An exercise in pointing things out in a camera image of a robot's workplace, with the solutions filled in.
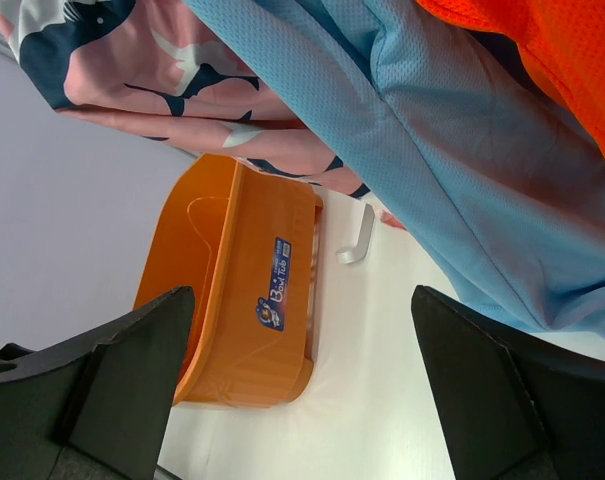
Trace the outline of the light blue mesh shorts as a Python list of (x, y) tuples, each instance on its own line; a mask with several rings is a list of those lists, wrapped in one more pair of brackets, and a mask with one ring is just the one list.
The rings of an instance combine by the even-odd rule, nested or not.
[(605, 160), (467, 32), (411, 1), (190, 9), (427, 251), (459, 299), (605, 339)]

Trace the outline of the orange mesh shorts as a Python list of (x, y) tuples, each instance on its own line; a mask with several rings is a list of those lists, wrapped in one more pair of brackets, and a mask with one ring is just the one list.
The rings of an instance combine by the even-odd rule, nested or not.
[(439, 20), (513, 41), (541, 90), (605, 158), (605, 1), (421, 1)]

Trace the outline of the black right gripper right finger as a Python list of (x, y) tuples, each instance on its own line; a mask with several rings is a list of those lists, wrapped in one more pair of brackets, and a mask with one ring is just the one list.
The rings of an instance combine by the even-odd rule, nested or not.
[(458, 479), (605, 479), (605, 361), (425, 286), (411, 312)]

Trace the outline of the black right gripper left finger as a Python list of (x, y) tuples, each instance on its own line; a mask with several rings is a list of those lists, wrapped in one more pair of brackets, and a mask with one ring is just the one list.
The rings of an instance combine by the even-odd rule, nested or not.
[(0, 479), (151, 479), (191, 329), (191, 288), (40, 351), (0, 349)]

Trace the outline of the pink navy patterned shorts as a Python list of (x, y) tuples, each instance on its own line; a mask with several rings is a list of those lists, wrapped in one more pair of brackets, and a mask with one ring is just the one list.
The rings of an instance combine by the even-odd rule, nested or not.
[(362, 198), (367, 186), (181, 1), (0, 1), (56, 112)]

